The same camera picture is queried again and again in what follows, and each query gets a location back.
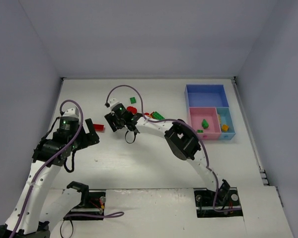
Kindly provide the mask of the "red long lego brick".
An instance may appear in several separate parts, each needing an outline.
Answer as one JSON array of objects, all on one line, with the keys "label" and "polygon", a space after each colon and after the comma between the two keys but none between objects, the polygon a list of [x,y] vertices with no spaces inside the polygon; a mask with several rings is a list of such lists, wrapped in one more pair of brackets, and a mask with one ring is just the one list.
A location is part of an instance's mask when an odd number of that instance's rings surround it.
[{"label": "red long lego brick", "polygon": [[97,132],[105,131],[105,125],[103,125],[103,124],[94,124],[93,127],[94,127],[95,131],[97,131]]}]

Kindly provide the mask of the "red yellow green stack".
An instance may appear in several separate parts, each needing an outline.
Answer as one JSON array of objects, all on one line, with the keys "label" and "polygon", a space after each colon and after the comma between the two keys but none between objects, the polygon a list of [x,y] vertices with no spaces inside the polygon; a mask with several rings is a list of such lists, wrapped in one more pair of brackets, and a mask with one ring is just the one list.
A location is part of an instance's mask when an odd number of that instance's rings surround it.
[{"label": "red yellow green stack", "polygon": [[128,107],[126,108],[126,110],[127,110],[128,112],[131,112],[132,114],[136,114],[136,113],[138,112],[137,108],[132,107],[132,106],[128,106]]}]

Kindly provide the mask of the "long green lego brick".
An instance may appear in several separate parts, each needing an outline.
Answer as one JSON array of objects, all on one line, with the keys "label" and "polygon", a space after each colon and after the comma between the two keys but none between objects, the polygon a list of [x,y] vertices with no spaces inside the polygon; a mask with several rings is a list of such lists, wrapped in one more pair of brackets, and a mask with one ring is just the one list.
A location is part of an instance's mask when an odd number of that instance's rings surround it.
[{"label": "long green lego brick", "polygon": [[151,113],[151,117],[156,120],[164,120],[165,118],[158,112]]}]

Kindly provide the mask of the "green rounded lego piece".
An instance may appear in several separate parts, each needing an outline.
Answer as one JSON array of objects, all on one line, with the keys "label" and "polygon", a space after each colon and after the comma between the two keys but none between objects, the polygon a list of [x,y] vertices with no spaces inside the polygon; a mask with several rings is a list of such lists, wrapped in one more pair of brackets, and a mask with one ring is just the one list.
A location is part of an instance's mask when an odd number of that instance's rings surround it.
[{"label": "green rounded lego piece", "polygon": [[209,123],[207,122],[206,119],[202,120],[201,126],[202,126],[203,129],[208,129],[209,128]]}]

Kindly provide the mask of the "small yellow lego brick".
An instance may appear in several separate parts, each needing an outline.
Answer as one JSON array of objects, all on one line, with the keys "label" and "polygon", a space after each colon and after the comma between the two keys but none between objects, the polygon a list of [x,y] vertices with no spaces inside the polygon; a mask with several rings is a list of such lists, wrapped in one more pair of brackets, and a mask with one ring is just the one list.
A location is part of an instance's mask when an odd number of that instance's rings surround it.
[{"label": "small yellow lego brick", "polygon": [[221,126],[221,130],[224,131],[224,132],[228,132],[228,130],[229,130],[229,126],[226,125],[226,124],[223,124],[223,125]]}]

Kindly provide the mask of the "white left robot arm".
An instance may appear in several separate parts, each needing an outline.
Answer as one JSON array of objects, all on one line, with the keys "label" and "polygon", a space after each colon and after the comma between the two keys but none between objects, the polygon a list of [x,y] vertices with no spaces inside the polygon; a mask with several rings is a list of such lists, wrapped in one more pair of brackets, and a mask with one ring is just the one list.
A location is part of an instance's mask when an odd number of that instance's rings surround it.
[{"label": "white left robot arm", "polygon": [[72,181],[48,211],[42,207],[53,180],[66,159],[78,150],[99,143],[93,122],[86,119],[89,132],[75,117],[60,117],[59,128],[52,139],[43,137],[34,150],[31,170],[14,211],[0,225],[0,238],[48,238],[56,224],[75,206],[88,204],[89,187]]}]

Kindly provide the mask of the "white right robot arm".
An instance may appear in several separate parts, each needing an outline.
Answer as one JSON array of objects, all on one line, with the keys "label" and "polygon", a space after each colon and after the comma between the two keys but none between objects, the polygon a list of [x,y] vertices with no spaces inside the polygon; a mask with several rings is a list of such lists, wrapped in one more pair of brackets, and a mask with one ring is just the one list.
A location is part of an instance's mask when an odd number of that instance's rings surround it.
[{"label": "white right robot arm", "polygon": [[224,179],[219,180],[211,169],[205,145],[184,121],[149,119],[140,113],[132,114],[128,111],[111,111],[104,117],[114,132],[126,128],[134,135],[146,133],[164,138],[173,155],[188,162],[205,182],[206,189],[213,193],[212,206],[225,206],[229,199],[230,185]]}]

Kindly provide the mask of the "blue pink compartment tray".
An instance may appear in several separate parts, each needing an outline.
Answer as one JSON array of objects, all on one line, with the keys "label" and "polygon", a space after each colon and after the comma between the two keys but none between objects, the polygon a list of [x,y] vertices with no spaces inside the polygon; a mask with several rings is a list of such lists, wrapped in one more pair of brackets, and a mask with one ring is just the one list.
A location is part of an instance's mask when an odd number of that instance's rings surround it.
[{"label": "blue pink compartment tray", "polygon": [[[187,84],[184,91],[188,123],[203,140],[229,141],[235,136],[233,121],[231,118],[229,104],[225,89],[220,84]],[[218,114],[221,115],[222,124],[219,124]],[[209,123],[208,129],[203,129],[201,122],[206,119]],[[221,126],[229,126],[228,132],[221,130]]]}]

